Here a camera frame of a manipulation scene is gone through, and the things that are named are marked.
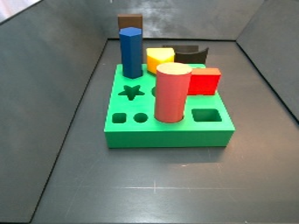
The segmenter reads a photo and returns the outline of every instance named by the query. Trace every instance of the green foam block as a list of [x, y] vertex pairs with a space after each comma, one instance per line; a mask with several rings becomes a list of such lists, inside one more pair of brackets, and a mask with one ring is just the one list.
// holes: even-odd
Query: green foam block
[[219, 93], [190, 95], [182, 121], [163, 123], [155, 119], [155, 76], [146, 65], [143, 74], [129, 79], [116, 66], [104, 128], [108, 148], [226, 146], [235, 127]]

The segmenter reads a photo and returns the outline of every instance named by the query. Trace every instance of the circular hole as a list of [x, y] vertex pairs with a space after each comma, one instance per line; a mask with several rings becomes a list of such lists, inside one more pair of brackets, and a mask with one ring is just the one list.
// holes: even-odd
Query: circular hole
[[155, 87], [152, 88], [152, 95], [154, 95], [154, 97], [155, 97]]
[[135, 114], [135, 121], [138, 123], [144, 123], [147, 121], [147, 118], [148, 118], [148, 116], [144, 113]]

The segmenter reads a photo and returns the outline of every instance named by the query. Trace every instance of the red cube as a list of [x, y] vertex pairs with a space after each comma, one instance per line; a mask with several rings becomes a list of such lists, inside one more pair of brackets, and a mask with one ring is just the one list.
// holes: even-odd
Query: red cube
[[194, 68], [188, 95], [215, 95], [220, 81], [218, 68]]

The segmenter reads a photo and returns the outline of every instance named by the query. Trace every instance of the brown block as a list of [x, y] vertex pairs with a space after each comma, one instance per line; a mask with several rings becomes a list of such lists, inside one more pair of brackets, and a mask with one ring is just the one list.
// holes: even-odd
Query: brown block
[[143, 14], [117, 14], [117, 29], [135, 27], [143, 29]]

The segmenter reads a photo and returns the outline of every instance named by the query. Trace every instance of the cylinder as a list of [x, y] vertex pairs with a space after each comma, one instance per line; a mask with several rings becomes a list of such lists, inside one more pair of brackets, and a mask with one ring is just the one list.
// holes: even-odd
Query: cylinder
[[192, 68], [182, 63], [164, 63], [156, 67], [154, 117], [163, 123], [183, 119]]

